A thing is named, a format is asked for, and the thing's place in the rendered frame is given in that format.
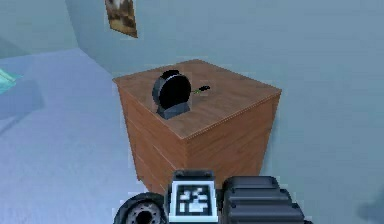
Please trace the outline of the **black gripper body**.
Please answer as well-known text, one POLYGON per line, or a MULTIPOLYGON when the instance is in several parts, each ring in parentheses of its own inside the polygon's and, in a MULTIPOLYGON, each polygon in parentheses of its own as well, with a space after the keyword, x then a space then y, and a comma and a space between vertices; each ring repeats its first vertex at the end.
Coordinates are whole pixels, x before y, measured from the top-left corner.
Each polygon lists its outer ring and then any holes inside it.
POLYGON ((113 224, 167 224, 164 196, 140 193, 126 200, 117 210, 113 224))

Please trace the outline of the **black round alarm clock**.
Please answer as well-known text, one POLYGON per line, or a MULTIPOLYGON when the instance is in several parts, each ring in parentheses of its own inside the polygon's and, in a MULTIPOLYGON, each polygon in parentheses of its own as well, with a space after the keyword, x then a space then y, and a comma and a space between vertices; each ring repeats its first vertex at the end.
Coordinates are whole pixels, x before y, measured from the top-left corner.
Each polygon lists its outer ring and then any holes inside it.
POLYGON ((157 105, 156 113, 163 119, 190 111, 188 104, 191 94, 189 79, 178 70, 165 71, 154 83, 152 98, 157 105))

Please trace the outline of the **brown wooden chest of drawers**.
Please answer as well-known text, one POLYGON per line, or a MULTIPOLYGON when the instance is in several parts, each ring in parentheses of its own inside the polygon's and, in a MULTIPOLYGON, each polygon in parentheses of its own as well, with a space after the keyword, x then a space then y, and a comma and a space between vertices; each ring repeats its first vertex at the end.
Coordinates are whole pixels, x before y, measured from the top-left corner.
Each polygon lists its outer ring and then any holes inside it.
POLYGON ((216 186, 236 175, 260 173, 281 90, 194 59, 114 80, 137 179, 162 194, 179 169, 214 172, 216 186), (190 111, 169 120, 156 113, 155 80, 166 70, 186 75, 194 88, 190 111))

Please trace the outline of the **turquoise flat object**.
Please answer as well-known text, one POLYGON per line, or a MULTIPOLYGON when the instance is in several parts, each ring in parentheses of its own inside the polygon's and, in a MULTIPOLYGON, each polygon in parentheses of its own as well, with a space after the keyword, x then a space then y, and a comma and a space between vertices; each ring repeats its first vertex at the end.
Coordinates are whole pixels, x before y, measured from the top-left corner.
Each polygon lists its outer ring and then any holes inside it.
POLYGON ((17 80, 21 78, 19 74, 12 74, 0 69, 0 94, 13 88, 17 80))

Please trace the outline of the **brown framed wall picture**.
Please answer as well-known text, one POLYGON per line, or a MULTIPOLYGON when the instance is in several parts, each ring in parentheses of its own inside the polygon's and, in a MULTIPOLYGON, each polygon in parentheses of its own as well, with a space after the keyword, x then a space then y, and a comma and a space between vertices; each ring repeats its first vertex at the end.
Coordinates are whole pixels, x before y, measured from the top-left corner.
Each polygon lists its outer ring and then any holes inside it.
POLYGON ((110 28, 137 38, 133 0, 104 0, 104 3, 110 28))

